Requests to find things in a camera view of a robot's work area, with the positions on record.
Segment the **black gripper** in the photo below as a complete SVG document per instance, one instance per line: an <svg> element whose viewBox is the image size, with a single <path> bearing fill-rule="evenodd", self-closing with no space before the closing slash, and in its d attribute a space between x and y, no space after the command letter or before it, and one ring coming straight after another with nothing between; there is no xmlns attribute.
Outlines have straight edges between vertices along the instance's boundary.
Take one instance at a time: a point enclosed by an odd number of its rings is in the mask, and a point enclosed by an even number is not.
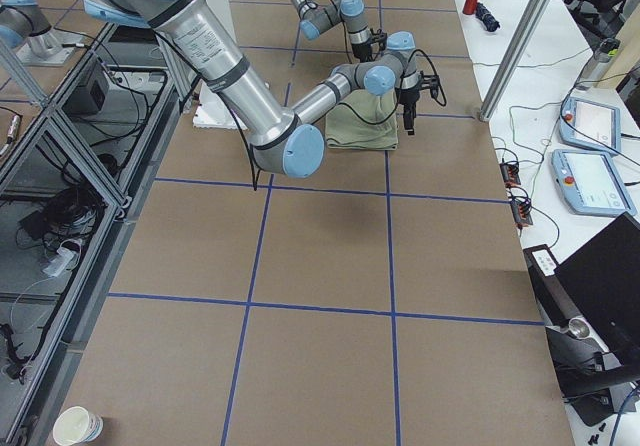
<svg viewBox="0 0 640 446"><path fill-rule="evenodd" d="M370 62L373 60L373 47L371 41L365 41L362 43L352 43L351 49L354 57L359 62Z"/></svg>
<svg viewBox="0 0 640 446"><path fill-rule="evenodd" d="M416 104L420 100L420 87L398 89L398 103L404 107L403 127L407 135L415 135Z"/></svg>

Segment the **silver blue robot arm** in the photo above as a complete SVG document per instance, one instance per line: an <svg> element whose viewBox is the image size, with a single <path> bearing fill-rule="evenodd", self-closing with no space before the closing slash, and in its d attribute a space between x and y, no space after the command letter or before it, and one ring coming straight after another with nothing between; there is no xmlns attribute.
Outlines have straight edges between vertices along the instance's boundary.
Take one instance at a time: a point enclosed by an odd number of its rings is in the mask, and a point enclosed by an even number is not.
<svg viewBox="0 0 640 446"><path fill-rule="evenodd" d="M320 5L314 0L290 0L300 19L300 30L309 41L319 38L338 25L344 27L353 56L360 62L373 60L377 41L369 26L363 0L328 0Z"/></svg>
<svg viewBox="0 0 640 446"><path fill-rule="evenodd" d="M383 36L386 45L380 57L371 59L370 46L376 40L362 0L333 0L327 7L313 0L291 0L307 39L343 24L360 60L336 67L293 107L275 99L206 0L83 2L86 13L96 19L167 35L208 89L248 128L251 155L264 171L294 178L313 174L325 148L314 123L355 90L364 89L375 96L395 92L405 108L405 128L413 129L415 104L425 79L414 60L414 38L405 31Z"/></svg>

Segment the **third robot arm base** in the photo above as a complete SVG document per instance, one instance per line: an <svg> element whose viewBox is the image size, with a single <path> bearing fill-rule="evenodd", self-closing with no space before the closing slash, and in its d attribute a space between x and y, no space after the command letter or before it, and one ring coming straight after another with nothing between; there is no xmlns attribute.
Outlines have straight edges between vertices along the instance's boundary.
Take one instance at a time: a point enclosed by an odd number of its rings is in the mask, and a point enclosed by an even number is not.
<svg viewBox="0 0 640 446"><path fill-rule="evenodd" d="M1 0L1 40L25 65L61 66L72 53L36 0Z"/></svg>

